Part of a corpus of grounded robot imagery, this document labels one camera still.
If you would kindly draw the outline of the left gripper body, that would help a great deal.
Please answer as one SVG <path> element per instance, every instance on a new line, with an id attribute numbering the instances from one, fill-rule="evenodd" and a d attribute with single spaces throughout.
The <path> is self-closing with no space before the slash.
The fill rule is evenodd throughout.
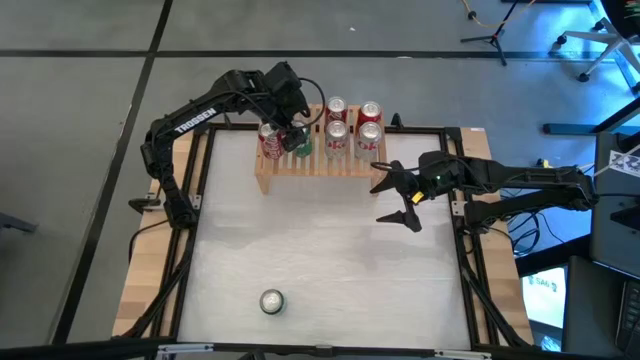
<path id="1" fill-rule="evenodd" d="M 301 90 L 302 82 L 286 61 L 276 63 L 262 78 L 268 96 L 259 101 L 263 123 L 287 128 L 297 114 L 310 117 L 307 100 Z"/>

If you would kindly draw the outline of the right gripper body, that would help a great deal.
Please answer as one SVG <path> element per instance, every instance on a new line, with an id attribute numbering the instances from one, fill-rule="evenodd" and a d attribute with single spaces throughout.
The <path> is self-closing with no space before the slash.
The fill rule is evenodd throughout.
<path id="1" fill-rule="evenodd" d="M 463 160 L 442 151 L 425 152 L 419 156 L 417 166 L 400 165 L 399 169 L 402 171 L 399 193 L 407 198 L 421 192 L 434 199 L 453 190 L 466 191 L 468 187 Z"/>

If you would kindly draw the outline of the silver Diet Coke can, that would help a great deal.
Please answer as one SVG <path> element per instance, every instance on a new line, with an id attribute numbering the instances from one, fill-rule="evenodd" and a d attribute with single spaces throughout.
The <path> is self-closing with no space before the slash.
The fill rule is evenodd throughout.
<path id="1" fill-rule="evenodd" d="M 378 147 L 382 138 L 382 129 L 376 122 L 363 123 L 356 135 L 355 157 L 367 162 L 376 162 L 378 159 Z"/>
<path id="2" fill-rule="evenodd" d="M 344 157 L 349 145 L 349 135 L 349 128 L 345 122 L 329 122 L 325 128 L 325 155 L 329 159 Z"/>

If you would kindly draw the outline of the red Star Wars Coca-Cola can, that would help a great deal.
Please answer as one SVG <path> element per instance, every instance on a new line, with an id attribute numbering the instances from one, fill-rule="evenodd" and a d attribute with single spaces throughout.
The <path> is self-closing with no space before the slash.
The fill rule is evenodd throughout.
<path id="1" fill-rule="evenodd" d="M 348 105 L 346 100 L 340 96 L 333 96 L 328 99 L 325 108 L 325 120 L 329 124 L 333 121 L 347 123 Z"/>

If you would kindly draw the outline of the wooden slatted shelf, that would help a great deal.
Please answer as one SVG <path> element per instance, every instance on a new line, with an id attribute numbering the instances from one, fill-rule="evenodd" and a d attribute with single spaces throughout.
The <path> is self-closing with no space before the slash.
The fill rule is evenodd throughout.
<path id="1" fill-rule="evenodd" d="M 355 157 L 354 138 L 355 125 L 360 106 L 349 105 L 347 124 L 350 127 L 349 147 L 342 158 L 330 159 L 325 151 L 326 134 L 324 131 L 325 115 L 311 131 L 312 152 L 306 158 L 299 158 L 293 153 L 284 153 L 278 160 L 266 158 L 262 151 L 262 141 L 257 140 L 254 174 L 263 195 L 270 190 L 271 180 L 275 177 L 354 177 L 369 178 L 371 186 L 377 185 L 384 174 L 370 166 L 369 160 Z"/>

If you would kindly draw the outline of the black desk foot bar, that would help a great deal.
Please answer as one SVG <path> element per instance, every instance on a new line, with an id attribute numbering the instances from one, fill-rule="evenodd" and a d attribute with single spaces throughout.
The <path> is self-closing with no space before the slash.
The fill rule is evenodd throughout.
<path id="1" fill-rule="evenodd" d="M 628 126 L 627 123 L 639 116 L 640 97 L 635 98 L 599 124 L 547 123 L 542 126 L 542 131 L 546 135 L 566 136 L 595 136 L 603 132 L 633 135 L 640 131 L 640 125 Z"/>

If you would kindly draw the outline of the black tripod stand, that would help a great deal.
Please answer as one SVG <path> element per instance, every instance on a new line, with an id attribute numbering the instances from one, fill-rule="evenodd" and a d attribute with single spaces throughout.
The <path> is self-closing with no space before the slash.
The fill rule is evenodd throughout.
<path id="1" fill-rule="evenodd" d="M 513 0 L 511 6 L 510 6 L 509 10 L 507 11 L 507 13 L 505 14 L 504 18 L 497 25 L 487 25 L 487 24 L 481 23 L 477 18 L 477 12 L 471 8 L 471 6 L 468 3 L 468 1 L 467 0 L 461 0 L 461 2 L 463 3 L 463 5 L 465 7 L 466 18 L 468 20 L 473 21 L 477 25 L 479 25 L 481 27 L 484 27 L 484 28 L 494 28 L 495 31 L 491 35 L 461 38 L 460 42 L 463 43 L 463 44 L 465 44 L 465 43 L 473 43 L 473 42 L 484 42 L 484 43 L 492 46 L 497 52 L 497 55 L 498 55 L 498 58 L 499 58 L 499 61 L 500 61 L 501 65 L 503 67 L 506 67 L 508 65 L 508 63 L 507 63 L 507 60 L 506 60 L 506 57 L 505 57 L 505 52 L 502 49 L 502 46 L 501 46 L 501 43 L 500 43 L 500 37 L 504 33 L 504 27 L 505 27 L 506 23 L 510 20 L 511 15 L 513 14 L 516 6 L 520 3 L 520 0 Z"/>

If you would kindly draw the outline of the dark desk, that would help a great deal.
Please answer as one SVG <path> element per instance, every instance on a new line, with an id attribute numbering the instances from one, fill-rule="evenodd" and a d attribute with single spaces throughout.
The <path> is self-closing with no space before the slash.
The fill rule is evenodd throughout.
<path id="1" fill-rule="evenodd" d="M 640 205 L 640 177 L 607 169 L 595 177 L 601 197 L 592 211 L 591 258 L 616 271 L 640 279 L 640 230 L 611 219 L 613 213 Z"/>

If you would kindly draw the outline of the white marker paper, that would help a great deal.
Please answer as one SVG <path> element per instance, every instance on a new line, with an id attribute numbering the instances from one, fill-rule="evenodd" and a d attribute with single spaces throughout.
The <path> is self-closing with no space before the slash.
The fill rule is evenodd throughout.
<path id="1" fill-rule="evenodd" d="M 609 169 L 640 178 L 640 157 L 611 150 Z"/>

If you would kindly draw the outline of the office chair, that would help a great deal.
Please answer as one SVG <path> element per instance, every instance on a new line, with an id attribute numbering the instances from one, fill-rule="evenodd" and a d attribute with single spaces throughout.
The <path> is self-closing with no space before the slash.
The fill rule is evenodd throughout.
<path id="1" fill-rule="evenodd" d="M 640 57 L 633 50 L 634 45 L 640 46 L 640 35 L 623 36 L 606 17 L 603 17 L 594 24 L 593 31 L 565 31 L 557 37 L 555 43 L 558 46 L 562 46 L 567 42 L 569 37 L 606 45 L 606 48 L 591 65 L 578 75 L 578 81 L 588 82 L 595 68 L 614 52 L 620 53 L 627 63 L 640 75 Z"/>

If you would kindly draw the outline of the black keyboard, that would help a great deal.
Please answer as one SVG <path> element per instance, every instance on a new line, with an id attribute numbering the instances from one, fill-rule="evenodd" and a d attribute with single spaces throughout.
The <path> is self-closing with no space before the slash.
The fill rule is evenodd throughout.
<path id="1" fill-rule="evenodd" d="M 626 360 L 640 360 L 640 282 L 624 284 L 615 344 Z"/>

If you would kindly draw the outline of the grey furniture foot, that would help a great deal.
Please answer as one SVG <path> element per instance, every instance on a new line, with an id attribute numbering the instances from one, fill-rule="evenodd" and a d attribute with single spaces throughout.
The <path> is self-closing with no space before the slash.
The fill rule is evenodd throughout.
<path id="1" fill-rule="evenodd" d="M 34 233 L 37 226 L 33 223 L 0 212 L 0 229 L 14 229 L 24 233 Z"/>

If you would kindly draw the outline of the black metal table frame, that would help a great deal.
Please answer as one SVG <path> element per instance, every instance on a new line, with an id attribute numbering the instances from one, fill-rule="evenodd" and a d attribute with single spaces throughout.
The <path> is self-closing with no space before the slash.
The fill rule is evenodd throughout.
<path id="1" fill-rule="evenodd" d="M 190 229 L 166 230 L 163 232 L 162 247 L 150 250 L 133 249 L 135 264 L 148 261 L 154 263 L 154 269 L 162 277 L 154 285 L 136 284 L 137 273 L 130 268 L 120 301 L 122 307 L 135 303 L 134 312 L 120 311 L 114 324 L 114 336 L 107 341 L 105 350 L 97 353 L 101 360 L 134 360 L 157 356 L 159 345 L 175 343 L 210 343 L 213 352 L 237 353 L 241 358 L 263 359 L 267 354 L 281 356 L 308 355 L 314 358 L 333 358 L 337 356 L 398 356 L 401 358 L 432 358 L 434 351 L 460 350 L 434 348 L 401 347 L 363 347 L 342 346 L 328 343 L 311 345 L 262 344 L 262 343 L 217 343 L 217 342 L 180 342 L 178 327 L 182 316 L 183 301 L 187 289 L 188 269 L 178 266 L 178 253 L 193 248 L 197 231 Z M 465 306 L 467 329 L 470 333 L 469 346 L 461 351 L 486 352 L 492 360 L 537 360 L 540 350 L 532 343 L 530 329 L 525 325 L 511 326 L 507 316 L 499 311 L 499 304 L 489 295 L 491 284 L 497 283 L 497 277 L 489 275 L 485 269 L 486 257 L 481 248 L 475 250 L 475 259 L 467 264 L 467 270 L 473 274 L 473 282 L 462 283 L 461 298 Z M 134 301 L 132 295 L 141 294 Z"/>

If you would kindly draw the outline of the silver metal bracket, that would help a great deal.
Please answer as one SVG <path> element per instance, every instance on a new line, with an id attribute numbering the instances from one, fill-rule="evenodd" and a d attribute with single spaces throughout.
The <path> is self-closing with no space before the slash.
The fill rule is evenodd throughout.
<path id="1" fill-rule="evenodd" d="M 175 343 L 159 345 L 157 355 L 171 358 L 179 354 L 207 353 L 213 351 L 214 345 L 210 343 Z"/>
<path id="2" fill-rule="evenodd" d="M 486 352 L 444 350 L 434 351 L 436 358 L 446 358 L 449 360 L 492 360 L 492 355 Z"/>

